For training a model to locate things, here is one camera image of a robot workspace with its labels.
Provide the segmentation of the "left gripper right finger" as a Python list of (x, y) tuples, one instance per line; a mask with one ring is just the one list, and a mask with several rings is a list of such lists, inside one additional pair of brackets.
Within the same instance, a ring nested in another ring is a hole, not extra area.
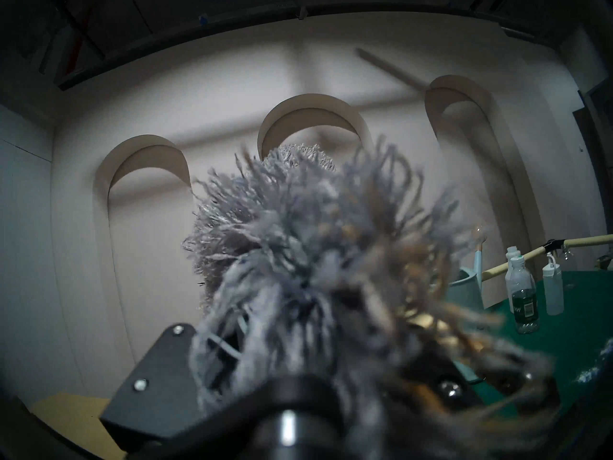
[(483, 400), (442, 353), (421, 353), (402, 368), (402, 376), (426, 385), (447, 410), (483, 407)]

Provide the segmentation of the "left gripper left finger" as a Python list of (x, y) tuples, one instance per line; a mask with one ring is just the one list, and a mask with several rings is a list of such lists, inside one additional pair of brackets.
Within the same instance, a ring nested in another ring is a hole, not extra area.
[(196, 384), (188, 366), (195, 329), (165, 329), (100, 416), (113, 440), (167, 440), (201, 422)]

